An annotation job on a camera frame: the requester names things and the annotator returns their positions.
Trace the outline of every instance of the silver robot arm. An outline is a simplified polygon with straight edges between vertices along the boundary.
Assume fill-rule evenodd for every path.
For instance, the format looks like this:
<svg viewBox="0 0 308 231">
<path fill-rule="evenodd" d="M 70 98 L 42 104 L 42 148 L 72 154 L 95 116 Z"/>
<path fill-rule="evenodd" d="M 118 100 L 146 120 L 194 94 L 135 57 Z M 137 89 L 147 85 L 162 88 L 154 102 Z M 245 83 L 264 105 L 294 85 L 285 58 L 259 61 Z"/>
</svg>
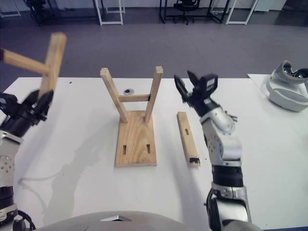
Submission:
<svg viewBox="0 0 308 231">
<path fill-rule="evenodd" d="M 209 226 L 214 231 L 261 230 L 251 224 L 247 191 L 243 184 L 242 146 L 235 136 L 237 117 L 227 114 L 210 95 L 218 86 L 218 77 L 210 74 L 198 78 L 188 71 L 194 85 L 188 93 L 183 81 L 175 76 L 175 83 L 183 102 L 187 102 L 200 116 L 205 143 L 212 164 L 213 181 L 206 199 Z"/>
<path fill-rule="evenodd" d="M 53 91 L 38 99 L 39 91 L 30 93 L 18 103 L 14 95 L 0 94 L 0 110 L 6 118 L 0 125 L 0 229 L 1 231 L 31 231 L 35 229 L 31 218 L 17 209 L 13 199 L 15 156 L 23 142 L 22 137 L 33 125 L 46 120 Z M 25 220 L 30 227 L 26 228 Z"/>
</svg>

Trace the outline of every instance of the black cable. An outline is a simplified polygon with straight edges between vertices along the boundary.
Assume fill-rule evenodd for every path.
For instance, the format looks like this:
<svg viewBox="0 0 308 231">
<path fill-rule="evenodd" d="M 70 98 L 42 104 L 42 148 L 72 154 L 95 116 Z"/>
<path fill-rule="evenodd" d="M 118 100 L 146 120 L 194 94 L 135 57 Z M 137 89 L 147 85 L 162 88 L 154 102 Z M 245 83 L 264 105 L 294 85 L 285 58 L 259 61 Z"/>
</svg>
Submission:
<svg viewBox="0 0 308 231">
<path fill-rule="evenodd" d="M 26 221 L 29 222 L 29 224 L 30 224 L 30 229 L 29 229 L 29 231 L 36 230 L 36 229 L 37 229 L 37 228 L 35 227 L 35 225 L 34 225 L 32 219 L 31 219 L 31 217 L 30 217 L 27 213 L 25 213 L 25 212 L 23 212 L 23 211 L 21 211 L 21 210 L 18 210 L 18 215 L 20 215 L 23 219 L 25 219 Z"/>
</svg>

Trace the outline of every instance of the white vr headset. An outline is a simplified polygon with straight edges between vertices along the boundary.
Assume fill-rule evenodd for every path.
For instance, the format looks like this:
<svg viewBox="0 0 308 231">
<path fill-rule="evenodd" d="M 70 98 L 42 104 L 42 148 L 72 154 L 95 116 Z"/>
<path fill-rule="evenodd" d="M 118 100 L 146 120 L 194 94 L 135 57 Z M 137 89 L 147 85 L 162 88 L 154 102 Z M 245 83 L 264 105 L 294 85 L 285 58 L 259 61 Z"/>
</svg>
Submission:
<svg viewBox="0 0 308 231">
<path fill-rule="evenodd" d="M 300 112 L 308 107 L 308 68 L 292 71 L 292 64 L 283 61 L 271 74 L 266 88 L 269 99 L 282 108 Z"/>
</svg>

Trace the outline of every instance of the wooden plank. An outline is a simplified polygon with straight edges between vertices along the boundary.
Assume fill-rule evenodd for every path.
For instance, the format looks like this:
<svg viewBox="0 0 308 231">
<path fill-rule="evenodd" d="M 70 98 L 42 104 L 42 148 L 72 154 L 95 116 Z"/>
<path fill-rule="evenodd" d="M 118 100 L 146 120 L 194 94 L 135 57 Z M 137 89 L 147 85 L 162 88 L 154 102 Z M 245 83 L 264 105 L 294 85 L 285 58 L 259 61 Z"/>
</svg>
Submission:
<svg viewBox="0 0 308 231">
<path fill-rule="evenodd" d="M 40 74 L 48 75 L 51 71 L 48 65 L 40 63 L 36 60 L 30 59 L 28 57 L 22 56 L 20 54 L 1 49 L 1 60 L 10 65 L 14 65 L 29 71 L 34 71 Z"/>
<path fill-rule="evenodd" d="M 120 95 L 120 102 L 142 102 L 149 101 L 151 95 Z"/>
<path fill-rule="evenodd" d="M 123 103 L 119 100 L 119 93 L 117 92 L 117 89 L 115 87 L 115 83 L 113 82 L 110 72 L 108 68 L 102 68 L 101 69 L 101 77 L 104 80 L 104 83 L 109 91 L 109 94 L 111 96 L 111 99 L 113 100 L 115 107 L 117 108 L 118 112 L 120 113 L 120 118 L 123 123 L 128 122 L 128 113 L 123 105 Z"/>
<path fill-rule="evenodd" d="M 46 65 L 50 67 L 50 72 L 43 75 L 39 88 L 38 97 L 50 90 L 55 90 L 57 78 L 60 73 L 63 54 L 66 45 L 66 35 L 64 33 L 52 33 L 46 56 Z"/>
<path fill-rule="evenodd" d="M 186 159 L 190 166 L 200 166 L 200 156 L 197 152 L 196 146 L 193 140 L 193 134 L 191 127 L 189 126 L 188 117 L 186 112 L 178 112 L 178 123 L 180 129 L 180 135 L 182 139 L 182 145 Z"/>
<path fill-rule="evenodd" d="M 129 122 L 119 123 L 115 156 L 116 167 L 156 166 L 153 120 L 143 118 L 145 111 L 129 111 Z"/>
<path fill-rule="evenodd" d="M 146 110 L 145 110 L 145 116 L 144 116 L 145 122 L 149 122 L 149 120 L 150 120 L 152 110 L 153 110 L 153 107 L 154 107 L 154 103 L 155 103 L 155 100 L 156 100 L 160 80 L 162 79 L 162 76 L 163 76 L 163 72 L 164 71 L 163 71 L 163 68 L 161 66 L 157 66 L 155 68 L 155 73 L 154 73 L 153 82 L 152 82 L 152 86 L 151 86 L 151 92 L 150 92 L 151 97 L 150 97 L 150 100 L 149 100 L 148 105 L 146 106 Z"/>
</svg>

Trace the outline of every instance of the black stand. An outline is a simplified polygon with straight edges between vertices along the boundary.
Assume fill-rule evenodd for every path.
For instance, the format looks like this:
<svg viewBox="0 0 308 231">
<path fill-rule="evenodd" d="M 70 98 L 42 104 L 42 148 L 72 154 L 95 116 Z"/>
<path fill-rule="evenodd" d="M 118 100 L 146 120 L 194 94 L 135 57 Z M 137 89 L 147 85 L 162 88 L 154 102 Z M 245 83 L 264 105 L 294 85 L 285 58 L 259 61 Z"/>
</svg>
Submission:
<svg viewBox="0 0 308 231">
<path fill-rule="evenodd" d="M 179 15 L 167 15 L 167 3 L 168 3 L 168 0 L 165 0 L 164 15 L 162 15 L 162 0 L 160 0 L 160 2 L 159 2 L 159 18 L 162 21 L 162 23 L 166 23 L 166 20 L 168 18 L 173 18 L 173 17 L 179 16 Z M 225 18 L 229 3 L 230 3 L 230 0 L 227 0 L 221 18 L 219 18 L 216 15 L 211 13 L 211 7 L 212 7 L 212 4 L 213 4 L 213 0 L 210 1 L 210 5 L 208 6 L 206 15 L 191 15 L 191 17 L 194 17 L 194 18 L 213 18 L 215 20 L 218 20 L 219 23 L 222 23 L 224 18 Z"/>
</svg>

